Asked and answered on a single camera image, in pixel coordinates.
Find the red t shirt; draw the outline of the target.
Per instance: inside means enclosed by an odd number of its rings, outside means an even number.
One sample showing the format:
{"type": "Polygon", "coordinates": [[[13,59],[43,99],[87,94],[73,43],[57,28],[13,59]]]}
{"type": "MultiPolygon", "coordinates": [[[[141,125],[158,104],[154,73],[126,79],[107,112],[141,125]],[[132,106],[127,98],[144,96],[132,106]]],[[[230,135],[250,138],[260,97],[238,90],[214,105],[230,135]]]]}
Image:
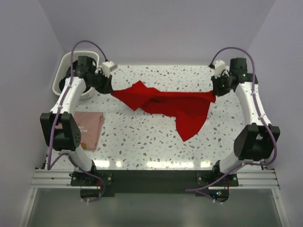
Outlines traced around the red t shirt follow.
{"type": "Polygon", "coordinates": [[[133,111],[141,108],[149,114],[175,117],[176,130],[183,141],[195,136],[206,122],[216,97],[208,92],[168,92],[147,87],[138,81],[131,87],[115,90],[111,95],[133,111]]]}

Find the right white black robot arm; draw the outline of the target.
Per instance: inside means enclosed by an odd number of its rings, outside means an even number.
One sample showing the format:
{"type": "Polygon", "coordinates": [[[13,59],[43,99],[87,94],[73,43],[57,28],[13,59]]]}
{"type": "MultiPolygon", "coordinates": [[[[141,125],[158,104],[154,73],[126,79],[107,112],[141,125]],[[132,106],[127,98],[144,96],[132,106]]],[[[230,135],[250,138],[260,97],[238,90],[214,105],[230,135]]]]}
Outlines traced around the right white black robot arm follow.
{"type": "Polygon", "coordinates": [[[233,91],[244,118],[244,128],[234,140],[233,151],[218,161],[213,168],[216,171],[211,173],[212,183],[221,186],[228,180],[227,174],[235,174],[246,165],[273,163],[280,128],[267,117],[259,97],[258,80],[255,74],[248,72],[245,58],[231,59],[229,68],[224,61],[217,60],[210,64],[210,68],[214,69],[211,77],[213,94],[220,97],[233,91]]]}

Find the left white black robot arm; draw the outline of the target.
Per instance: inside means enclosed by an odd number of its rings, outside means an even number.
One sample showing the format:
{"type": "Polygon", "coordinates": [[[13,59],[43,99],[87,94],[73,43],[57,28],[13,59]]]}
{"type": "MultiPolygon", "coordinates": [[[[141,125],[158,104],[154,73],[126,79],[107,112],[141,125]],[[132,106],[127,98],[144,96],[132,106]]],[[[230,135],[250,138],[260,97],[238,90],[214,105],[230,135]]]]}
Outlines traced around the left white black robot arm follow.
{"type": "Polygon", "coordinates": [[[77,172],[83,172],[81,179],[86,185],[94,185],[98,174],[92,170],[94,163],[80,145],[81,133],[74,114],[86,87],[93,87],[102,94],[112,93],[112,73],[117,69],[112,61],[105,61],[100,66],[97,63],[96,59],[80,55],[77,64],[74,64],[71,56],[70,76],[65,80],[57,103],[50,112],[40,116],[45,142],[49,147],[47,169],[51,170],[56,163],[51,160],[52,151],[60,151],[70,159],[77,172]]]}

